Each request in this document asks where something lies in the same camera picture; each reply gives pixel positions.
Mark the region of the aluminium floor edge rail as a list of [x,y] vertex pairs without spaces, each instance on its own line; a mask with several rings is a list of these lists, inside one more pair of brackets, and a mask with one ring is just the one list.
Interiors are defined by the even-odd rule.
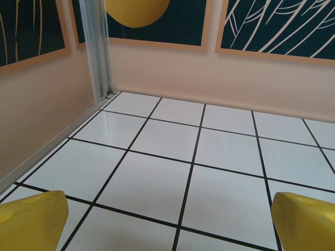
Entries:
[[107,106],[111,101],[118,97],[121,92],[108,95],[108,98],[103,99],[98,104],[95,104],[92,108],[82,114],[73,123],[67,126],[63,131],[52,138],[47,144],[36,151],[32,156],[18,165],[14,170],[7,174],[4,178],[0,179],[0,195],[2,195],[18,178],[33,168],[39,161],[47,156],[52,150],[58,147],[61,142],[68,138],[77,128],[82,128],[85,123],[93,114],[96,114],[101,110],[102,107]]

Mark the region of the dark wall panel golden lines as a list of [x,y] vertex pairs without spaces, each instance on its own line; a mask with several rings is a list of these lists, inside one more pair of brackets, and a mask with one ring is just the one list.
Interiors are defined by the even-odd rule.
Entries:
[[0,76],[70,52],[62,0],[0,0]]

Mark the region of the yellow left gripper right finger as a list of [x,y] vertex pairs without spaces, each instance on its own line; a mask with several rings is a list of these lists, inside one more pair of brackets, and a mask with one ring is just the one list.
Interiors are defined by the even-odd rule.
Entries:
[[278,192],[271,216],[283,251],[335,251],[334,203]]

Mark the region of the aluminium corner post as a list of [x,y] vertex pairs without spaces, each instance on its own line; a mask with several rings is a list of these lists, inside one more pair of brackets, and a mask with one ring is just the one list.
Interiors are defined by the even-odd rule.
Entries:
[[85,46],[96,103],[113,92],[105,0],[79,0]]

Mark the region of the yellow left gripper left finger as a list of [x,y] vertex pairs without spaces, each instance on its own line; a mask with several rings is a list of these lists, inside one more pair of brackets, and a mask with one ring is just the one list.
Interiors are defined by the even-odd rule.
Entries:
[[63,191],[0,204],[0,251],[56,251],[68,215]]

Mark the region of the dark wall panel leaf outlines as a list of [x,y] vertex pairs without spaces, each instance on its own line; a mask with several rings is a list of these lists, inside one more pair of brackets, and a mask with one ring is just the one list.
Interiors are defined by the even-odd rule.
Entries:
[[335,66],[335,0],[222,0],[215,52]]

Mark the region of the dark wall panel yellow oval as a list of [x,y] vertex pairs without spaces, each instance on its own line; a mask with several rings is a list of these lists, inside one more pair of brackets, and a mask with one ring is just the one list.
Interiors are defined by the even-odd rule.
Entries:
[[104,0],[111,43],[204,51],[210,0]]

